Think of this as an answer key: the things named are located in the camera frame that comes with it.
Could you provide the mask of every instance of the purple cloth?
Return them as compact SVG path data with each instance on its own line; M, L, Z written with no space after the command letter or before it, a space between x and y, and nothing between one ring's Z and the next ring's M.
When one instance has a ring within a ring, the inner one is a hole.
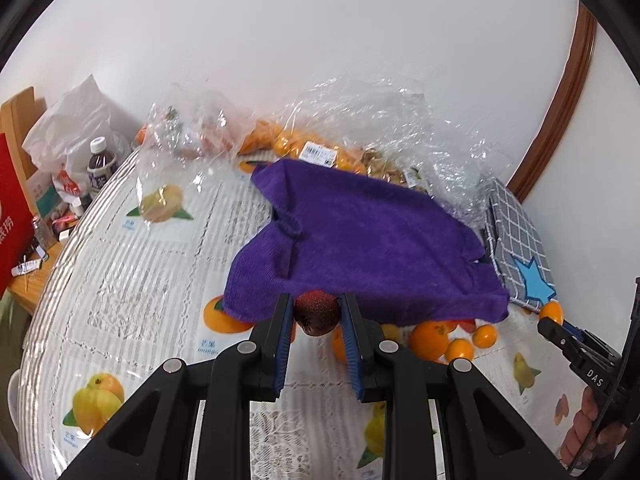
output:
M277 218L236 255L225 311L271 317L278 295L352 292L364 317L398 326L507 316L509 293L474 232L428 195L283 159L252 182Z

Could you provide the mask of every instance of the wooden desk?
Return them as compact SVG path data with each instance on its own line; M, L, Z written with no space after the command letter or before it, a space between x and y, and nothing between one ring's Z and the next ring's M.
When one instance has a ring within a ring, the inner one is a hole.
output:
M58 242L49 251L49 259L42 264L42 268L27 274L28 285L27 290L24 290L24 276L15 276L9 282L9 290L14 295L15 301L23 307L29 314L33 316L42 296L42 291L47 283L49 274L53 264L58 259L58 255L62 250L62 245Z

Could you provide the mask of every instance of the human hand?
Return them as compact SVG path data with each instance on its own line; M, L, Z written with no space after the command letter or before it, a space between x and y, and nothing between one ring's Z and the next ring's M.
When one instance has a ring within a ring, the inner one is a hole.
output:
M598 418L598 405L590 387L586 387L582 393L582 405L580 411L574 416L574 425L564 438L560 447L560 458L565 465L569 465L574 459L587 434L591 430L593 421ZM620 422L612 422L600 431L597 439L594 438L582 454L581 464L588 464L594 456L603 457L613 453L625 439L626 427Z

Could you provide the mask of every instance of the red bag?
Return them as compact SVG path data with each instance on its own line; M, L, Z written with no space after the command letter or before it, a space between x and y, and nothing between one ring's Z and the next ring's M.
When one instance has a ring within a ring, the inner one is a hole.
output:
M0 292L33 239L31 211L22 194L4 134L0 134Z

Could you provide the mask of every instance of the checkered fabric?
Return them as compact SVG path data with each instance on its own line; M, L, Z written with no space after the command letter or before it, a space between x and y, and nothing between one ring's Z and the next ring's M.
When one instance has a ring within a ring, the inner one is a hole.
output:
M544 280L553 288L554 280L540 236L520 202L506 186L495 180L489 193L485 229L491 260L504 285L510 292L511 302L533 311L542 303L526 298L525 286L513 257L528 264L535 258Z

